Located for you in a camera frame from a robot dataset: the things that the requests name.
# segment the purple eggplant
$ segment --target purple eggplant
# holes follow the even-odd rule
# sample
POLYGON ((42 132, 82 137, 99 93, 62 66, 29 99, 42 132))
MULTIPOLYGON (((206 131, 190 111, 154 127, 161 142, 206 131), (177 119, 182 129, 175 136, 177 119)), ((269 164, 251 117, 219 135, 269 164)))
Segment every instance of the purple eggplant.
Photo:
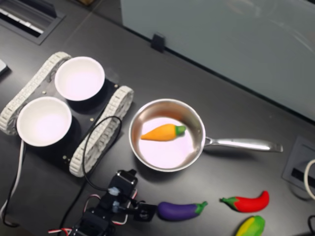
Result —
POLYGON ((201 204, 176 205, 162 202, 157 207, 160 218, 169 221, 189 220, 201 214, 207 202, 201 204))

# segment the carrot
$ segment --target carrot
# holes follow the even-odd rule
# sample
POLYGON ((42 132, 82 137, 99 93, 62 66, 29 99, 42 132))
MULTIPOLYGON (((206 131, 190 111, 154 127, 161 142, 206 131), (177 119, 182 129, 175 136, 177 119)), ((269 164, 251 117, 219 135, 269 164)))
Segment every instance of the carrot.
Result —
POLYGON ((176 126, 174 124, 165 124, 155 128, 149 133, 141 135, 141 139, 152 141, 170 141, 183 134, 185 130, 186 127, 183 125, 176 126))

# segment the pan handle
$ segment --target pan handle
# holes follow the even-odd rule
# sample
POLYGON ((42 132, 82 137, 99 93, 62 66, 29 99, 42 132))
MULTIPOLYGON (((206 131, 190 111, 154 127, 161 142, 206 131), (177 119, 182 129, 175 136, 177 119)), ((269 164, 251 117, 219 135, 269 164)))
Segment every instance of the pan handle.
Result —
POLYGON ((225 146, 268 152, 283 152, 284 150, 281 144, 260 139, 211 139, 206 137, 205 146, 225 146))

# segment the black cable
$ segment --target black cable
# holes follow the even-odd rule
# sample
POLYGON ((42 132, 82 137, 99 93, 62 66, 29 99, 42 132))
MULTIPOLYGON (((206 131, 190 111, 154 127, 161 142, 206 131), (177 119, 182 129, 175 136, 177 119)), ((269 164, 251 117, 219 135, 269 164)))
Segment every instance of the black cable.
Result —
MULTIPOLYGON (((114 145, 114 143, 117 141, 117 139, 118 139, 118 137, 119 137, 119 134, 120 134, 120 131, 121 131, 121 129, 122 129, 122 120, 121 120, 119 117, 116 117, 116 116, 107 117, 107 118, 101 120, 101 122, 100 122, 99 124, 103 123, 103 121, 105 121, 105 120, 107 120, 107 119, 109 119, 109 118, 117 118, 117 119, 119 120, 120 125, 119 125, 119 130, 118 130, 118 131, 115 131, 115 132, 117 133, 115 139, 114 139, 113 142, 106 148, 106 150, 109 150, 109 149, 114 145)), ((97 125, 90 131, 90 134, 89 134, 89 136, 88 136, 88 138, 87 138, 87 141, 86 141, 85 148, 84 148, 84 150, 83 150, 82 163, 84 163, 84 157, 85 157, 86 147, 87 147, 87 143, 88 143, 88 141, 89 141, 89 139, 90 139, 90 136, 91 136, 91 134, 93 133, 93 131, 96 129, 96 127, 98 127, 99 124, 97 124, 97 125)), ((98 166, 98 164, 101 162, 101 160, 102 160, 103 157, 104 157, 104 155, 102 155, 102 156, 99 157, 99 159, 97 160, 97 162, 95 163, 95 165, 94 165, 94 166, 92 167, 92 169, 89 171, 89 176, 92 175, 93 171, 94 171, 95 168, 98 166)), ((83 190, 84 190, 86 184, 88 183, 88 182, 87 182, 87 179, 89 180, 89 178, 87 177, 87 174, 86 174, 86 172, 85 172, 84 167, 82 168, 82 170, 84 170, 84 171, 83 171, 83 174, 85 175, 85 178, 86 178, 86 179, 85 179, 84 183, 82 184, 81 189, 79 190, 77 196, 76 196, 75 199, 72 201, 71 205, 69 206, 69 208, 67 209, 67 211, 66 211, 65 214, 63 215, 63 219, 62 219, 62 221, 61 221, 61 223, 60 223, 60 225, 59 225, 59 229, 63 228, 63 225, 64 225, 64 223, 65 223, 65 221, 66 221, 66 219, 67 219, 69 213, 71 212, 71 210, 72 210, 72 208, 74 207, 74 205, 76 204, 76 202, 79 200, 79 198, 80 198, 80 196, 81 196, 81 194, 82 194, 82 192, 83 192, 83 190)))
POLYGON ((106 118, 104 118, 103 120, 101 120, 101 121, 100 121, 95 127, 93 127, 93 129, 90 131, 90 133, 89 133, 89 135, 88 135, 88 138, 87 138, 87 141, 85 142, 84 149, 83 149, 83 155, 82 155, 81 167, 82 167, 82 172, 83 172, 83 175, 84 175, 84 177, 85 177, 85 180, 88 182, 88 184, 89 184, 90 186, 92 186, 93 188, 95 188, 95 189, 97 189, 97 190, 99 190, 99 191, 107 191, 107 188, 98 187, 98 186, 96 186, 95 184, 93 184, 93 183, 90 181, 90 179, 89 179, 87 173, 85 172, 85 155, 86 155, 86 150, 87 150, 88 142, 89 142, 89 139, 90 139, 91 135, 93 134, 93 131, 94 131, 99 125, 101 125, 104 121, 106 121, 106 120, 108 120, 108 119, 110 119, 110 118, 116 118, 116 119, 119 121, 118 134, 116 135, 114 142, 117 140, 117 138, 118 138, 118 136, 119 136, 119 134, 120 134, 120 131, 121 131, 121 129, 122 129, 122 124, 123 124, 123 123, 122 123, 122 120, 121 120, 119 117, 117 117, 117 116, 106 117, 106 118))
POLYGON ((312 235, 315 235, 315 231, 312 227, 312 223, 311 223, 311 219, 315 218, 315 215, 310 215, 309 218, 307 219, 307 224, 309 225, 310 231, 312 233, 312 235))
MULTIPOLYGON (((23 153, 22 153, 22 165, 23 165, 24 160, 25 160, 25 156, 26 156, 25 153, 26 153, 26 144, 24 144, 23 153)), ((10 225, 10 224, 7 224, 7 222, 5 221, 6 212, 7 212, 9 203, 10 203, 11 194, 12 194, 12 191, 13 191, 13 188, 14 188, 14 185, 15 185, 16 178, 17 178, 17 174, 15 175, 15 178, 14 178, 14 180, 12 182, 11 187, 10 187, 8 198, 7 198, 7 202, 6 202, 6 205, 5 205, 5 207, 3 209, 3 213, 2 213, 2 222, 3 222, 3 224, 6 225, 7 227, 11 227, 11 228, 17 228, 17 227, 20 226, 18 224, 14 224, 14 223, 12 223, 12 225, 10 225)))

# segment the bowl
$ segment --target bowl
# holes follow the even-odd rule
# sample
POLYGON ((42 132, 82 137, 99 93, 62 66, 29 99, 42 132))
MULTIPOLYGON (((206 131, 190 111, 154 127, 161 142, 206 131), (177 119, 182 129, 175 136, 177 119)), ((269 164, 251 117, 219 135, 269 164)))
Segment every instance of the bowl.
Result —
POLYGON ((129 142, 135 156, 147 167, 174 172, 190 166, 202 153, 205 128, 197 112, 186 103, 159 99, 135 114, 129 127, 129 142), (167 142, 140 139, 142 134, 169 123, 184 125, 184 135, 167 142))
POLYGON ((54 97, 41 97, 28 103, 17 119, 21 139, 35 147, 45 147, 61 140, 72 122, 70 108, 54 97))
POLYGON ((89 57, 77 57, 66 61, 59 67, 55 76, 57 91, 71 101, 84 101, 95 96, 104 82, 103 67, 89 57))

